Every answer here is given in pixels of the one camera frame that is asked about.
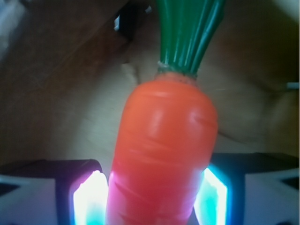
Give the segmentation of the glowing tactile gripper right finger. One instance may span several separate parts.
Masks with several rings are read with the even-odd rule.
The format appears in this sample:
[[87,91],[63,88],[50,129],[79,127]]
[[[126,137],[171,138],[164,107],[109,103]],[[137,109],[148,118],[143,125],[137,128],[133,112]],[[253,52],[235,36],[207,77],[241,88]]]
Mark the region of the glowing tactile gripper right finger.
[[300,164],[282,153],[215,153],[193,215],[199,225],[297,225]]

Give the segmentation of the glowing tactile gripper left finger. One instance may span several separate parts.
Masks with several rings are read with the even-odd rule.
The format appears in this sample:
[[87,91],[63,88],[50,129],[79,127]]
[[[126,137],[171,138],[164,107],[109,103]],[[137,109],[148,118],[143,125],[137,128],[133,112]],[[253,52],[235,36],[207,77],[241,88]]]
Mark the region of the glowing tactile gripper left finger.
[[103,225],[107,194],[97,160],[15,161],[0,167],[0,223]]

